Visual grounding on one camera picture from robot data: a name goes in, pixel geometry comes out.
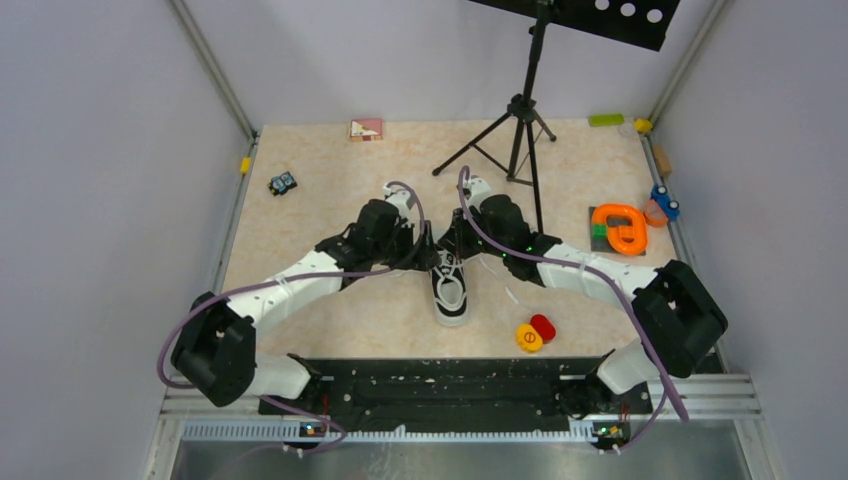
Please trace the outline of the black white canvas sneaker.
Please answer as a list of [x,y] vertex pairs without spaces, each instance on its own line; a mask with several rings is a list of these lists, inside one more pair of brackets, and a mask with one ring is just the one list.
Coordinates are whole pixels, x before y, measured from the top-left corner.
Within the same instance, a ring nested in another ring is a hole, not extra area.
[[468,290],[463,263],[453,253],[439,250],[439,263],[430,270],[437,321],[445,327],[467,322]]

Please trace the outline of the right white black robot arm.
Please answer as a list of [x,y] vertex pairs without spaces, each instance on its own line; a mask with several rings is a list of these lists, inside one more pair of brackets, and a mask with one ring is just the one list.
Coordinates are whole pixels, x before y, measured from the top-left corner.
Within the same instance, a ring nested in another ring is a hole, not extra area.
[[608,303],[627,314],[656,368],[687,378],[728,329],[728,320],[690,265],[613,261],[534,232],[505,194],[459,196],[455,226],[467,257],[498,256],[517,279]]

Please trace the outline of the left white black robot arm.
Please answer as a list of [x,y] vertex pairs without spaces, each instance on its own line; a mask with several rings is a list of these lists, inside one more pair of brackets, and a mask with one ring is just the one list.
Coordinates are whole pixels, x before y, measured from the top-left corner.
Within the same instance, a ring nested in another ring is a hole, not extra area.
[[262,336],[308,305],[354,282],[393,270],[426,271],[437,255],[429,221],[414,223],[409,200],[372,199],[341,233],[318,242],[289,268],[258,284],[199,296],[166,343],[161,364],[217,407],[271,395],[297,413],[319,404],[316,374],[293,354],[259,353]]

